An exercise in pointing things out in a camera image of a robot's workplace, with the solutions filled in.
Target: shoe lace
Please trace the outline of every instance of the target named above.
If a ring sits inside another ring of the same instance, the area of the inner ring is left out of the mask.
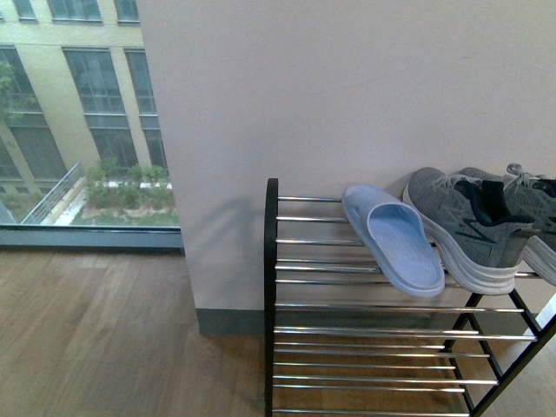
[[[508,189],[514,185],[524,185],[526,187],[529,187],[532,182],[548,178],[546,175],[533,175],[525,172],[523,168],[521,168],[521,165],[519,165],[518,163],[510,163],[507,166],[506,171],[508,172],[508,174],[515,175],[515,177],[512,178],[512,180],[504,186],[504,189]]]
[[[481,182],[480,178],[473,178],[472,176],[462,175],[462,174],[451,174],[451,175],[443,175],[439,177],[436,181],[434,181],[434,185],[440,187],[449,187],[452,189],[455,187],[460,181],[468,181],[468,182]]]

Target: railing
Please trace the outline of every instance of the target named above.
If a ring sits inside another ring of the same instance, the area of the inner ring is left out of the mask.
[[[76,163],[47,195],[29,212],[21,224],[41,224],[63,197],[83,178],[81,163]]]

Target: baseboard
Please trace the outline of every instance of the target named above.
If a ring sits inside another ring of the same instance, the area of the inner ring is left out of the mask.
[[[516,314],[476,314],[488,334],[523,334],[526,324]],[[281,314],[277,325],[326,326],[348,328],[451,328],[456,314],[323,314],[296,312]],[[262,310],[198,308],[201,334],[263,334]]]
[[[201,334],[262,334],[262,310],[227,310],[198,308],[197,319]]]

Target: chrome rod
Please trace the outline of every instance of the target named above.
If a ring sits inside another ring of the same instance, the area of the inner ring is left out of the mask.
[[[362,247],[362,241],[323,241],[309,239],[276,239],[279,245],[315,245],[315,246],[354,246]]]
[[[317,362],[275,362],[275,367],[348,367],[357,369],[419,369],[419,370],[454,370],[452,365],[413,366],[413,365],[361,365],[360,363],[317,363]]]
[[[360,343],[307,343],[299,341],[277,341],[275,346],[303,346],[313,348],[366,348],[366,349],[428,349],[442,350],[444,345],[367,345]]]
[[[276,271],[281,272],[329,272],[336,274],[382,274],[378,267],[301,267],[295,265],[276,265]]]
[[[288,215],[278,215],[278,222],[306,222],[306,223],[347,223],[345,217],[293,217]]]
[[[335,415],[370,415],[373,417],[469,417],[469,413],[422,413],[408,411],[360,411],[360,410],[317,410],[313,408],[275,408],[276,414],[335,414]]]
[[[354,352],[344,350],[312,350],[312,349],[275,349],[275,354],[321,354],[330,356],[366,356],[375,358],[488,358],[488,354],[455,354],[439,352],[437,354],[410,354],[395,352]]]
[[[537,274],[536,272],[518,272],[518,273],[515,274],[515,277],[516,278],[521,278],[521,279],[526,279],[526,280],[527,279],[536,280],[536,279],[540,278],[539,274]]]
[[[360,387],[351,385],[298,385],[298,384],[273,384],[274,388],[297,388],[297,389],[347,389],[347,390],[366,390],[366,391],[404,391],[411,393],[449,393],[461,394],[463,388],[417,388],[417,387]]]
[[[362,304],[306,304],[276,303],[280,310],[316,309],[316,310],[369,310],[404,313],[523,313],[522,308],[481,308],[481,307],[419,307],[419,306],[375,306]]]
[[[278,195],[279,202],[341,202],[337,197],[299,197],[290,195]]]
[[[470,339],[476,341],[536,341],[532,335],[508,335],[508,334],[461,334],[461,333],[388,333],[382,329],[356,329],[356,328],[275,328],[275,334],[321,334],[331,336],[353,336],[353,337],[414,337],[414,338],[444,338],[444,339]]]
[[[277,263],[318,263],[321,265],[353,265],[353,266],[366,266],[374,268],[378,265],[373,259],[300,259],[300,258],[278,258]]]
[[[327,327],[302,327],[302,326],[277,326],[275,329],[280,330],[338,330],[349,332],[372,332],[382,334],[440,334],[445,336],[447,334],[479,334],[477,330],[435,330],[430,328],[327,328]]]
[[[277,284],[300,284],[300,285],[344,285],[344,286],[376,286],[376,287],[392,287],[389,281],[369,281],[369,280],[300,280],[279,278]],[[458,284],[446,283],[445,288],[460,288]]]
[[[276,380],[371,382],[394,384],[447,384],[447,385],[498,385],[493,380],[456,380],[453,378],[376,378],[363,376],[274,375]]]

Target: glass window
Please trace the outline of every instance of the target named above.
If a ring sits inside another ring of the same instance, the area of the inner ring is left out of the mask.
[[[0,77],[10,79],[9,83],[1,84],[1,103],[10,111],[41,111],[29,78],[21,64],[15,48],[0,48]]]
[[[14,0],[14,4],[21,20],[36,20],[30,0]]]
[[[131,132],[127,129],[91,129],[96,149],[103,161],[112,160],[125,174],[127,169],[137,165],[136,149]]]
[[[150,83],[149,66],[147,65],[145,52],[142,50],[128,50],[126,55],[133,86],[136,89],[139,112],[142,115],[155,115],[155,95]]]
[[[147,147],[149,148],[150,162],[153,165],[168,169],[160,130],[145,130],[144,132],[147,139]]]
[[[66,174],[60,151],[48,128],[11,128],[37,180],[57,181]]]
[[[55,20],[101,20],[96,0],[49,0],[49,5]]]
[[[8,180],[21,179],[16,164],[11,159],[10,152],[4,145],[3,140],[0,139],[0,178]]]
[[[139,23],[136,0],[116,0],[119,22]]]
[[[125,113],[110,53],[107,50],[65,53],[85,113]]]

